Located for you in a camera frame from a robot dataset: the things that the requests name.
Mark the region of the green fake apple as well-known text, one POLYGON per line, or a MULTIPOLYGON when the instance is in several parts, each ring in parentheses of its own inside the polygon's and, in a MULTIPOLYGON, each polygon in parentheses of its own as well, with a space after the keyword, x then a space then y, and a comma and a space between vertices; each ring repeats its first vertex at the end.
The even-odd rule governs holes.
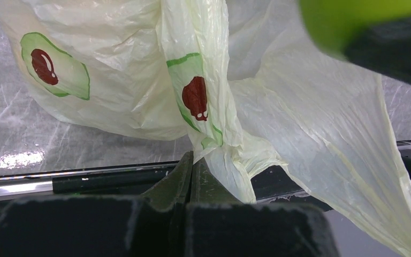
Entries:
POLYGON ((314 45, 341 61, 349 43, 368 27, 411 17, 411 1, 298 1, 298 5, 314 45))

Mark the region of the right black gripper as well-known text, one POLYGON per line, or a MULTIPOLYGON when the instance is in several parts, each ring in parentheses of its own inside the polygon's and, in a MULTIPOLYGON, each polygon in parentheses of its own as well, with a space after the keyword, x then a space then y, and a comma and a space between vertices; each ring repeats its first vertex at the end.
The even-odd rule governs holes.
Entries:
POLYGON ((411 17, 370 26, 344 54, 353 64, 411 85, 411 17))

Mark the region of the light green plastic bag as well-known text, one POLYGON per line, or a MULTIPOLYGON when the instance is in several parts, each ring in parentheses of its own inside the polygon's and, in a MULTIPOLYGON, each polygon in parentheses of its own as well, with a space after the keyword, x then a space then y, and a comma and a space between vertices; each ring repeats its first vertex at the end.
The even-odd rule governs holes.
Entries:
POLYGON ((189 136, 239 200, 279 165, 373 239, 411 256, 411 180, 381 76, 321 53, 296 1, 0 1, 36 102, 60 121, 189 136))

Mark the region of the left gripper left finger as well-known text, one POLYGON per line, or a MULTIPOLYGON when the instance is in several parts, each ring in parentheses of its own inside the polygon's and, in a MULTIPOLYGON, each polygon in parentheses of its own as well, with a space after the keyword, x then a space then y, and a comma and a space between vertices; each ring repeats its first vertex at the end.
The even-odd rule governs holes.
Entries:
POLYGON ((187 152, 174 169, 146 191, 144 237, 150 256, 183 256, 186 205, 190 200, 193 153, 187 152))

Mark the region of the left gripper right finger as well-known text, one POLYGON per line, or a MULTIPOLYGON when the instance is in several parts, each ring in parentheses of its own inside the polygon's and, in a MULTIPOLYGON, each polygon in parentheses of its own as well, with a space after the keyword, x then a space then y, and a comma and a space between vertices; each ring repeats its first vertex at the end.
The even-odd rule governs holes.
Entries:
POLYGON ((192 167, 191 205, 198 204, 241 204, 241 201, 213 176, 204 158, 192 167))

